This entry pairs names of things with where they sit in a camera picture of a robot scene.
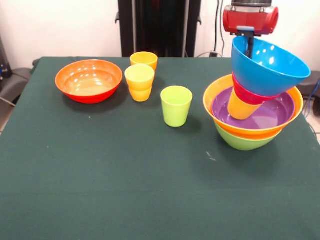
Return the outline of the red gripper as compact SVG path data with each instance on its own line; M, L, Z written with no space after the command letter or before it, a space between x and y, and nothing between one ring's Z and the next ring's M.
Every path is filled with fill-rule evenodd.
M278 7L232 6L223 11L224 30L232 34L252 32L256 36L269 35L274 32L279 19ZM245 55L252 59L255 35L247 37Z

